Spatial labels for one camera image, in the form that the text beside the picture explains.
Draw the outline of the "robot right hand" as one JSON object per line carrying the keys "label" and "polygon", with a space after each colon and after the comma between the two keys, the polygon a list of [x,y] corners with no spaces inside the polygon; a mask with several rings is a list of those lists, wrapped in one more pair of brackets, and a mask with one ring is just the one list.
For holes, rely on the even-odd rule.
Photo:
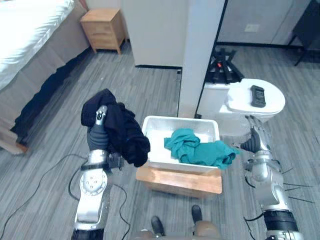
{"label": "robot right hand", "polygon": [[257,153],[259,151],[270,152],[270,135],[264,127],[264,124],[253,115],[246,115],[245,118],[249,122],[251,135],[246,142],[240,144],[240,148],[252,153]]}

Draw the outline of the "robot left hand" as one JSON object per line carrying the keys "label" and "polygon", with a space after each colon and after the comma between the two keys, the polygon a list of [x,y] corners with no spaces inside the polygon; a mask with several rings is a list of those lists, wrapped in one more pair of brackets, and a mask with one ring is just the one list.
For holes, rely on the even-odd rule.
{"label": "robot left hand", "polygon": [[90,151],[106,150],[109,144],[108,133],[105,129],[105,120],[108,107],[101,105],[96,111],[95,122],[87,130],[87,144]]}

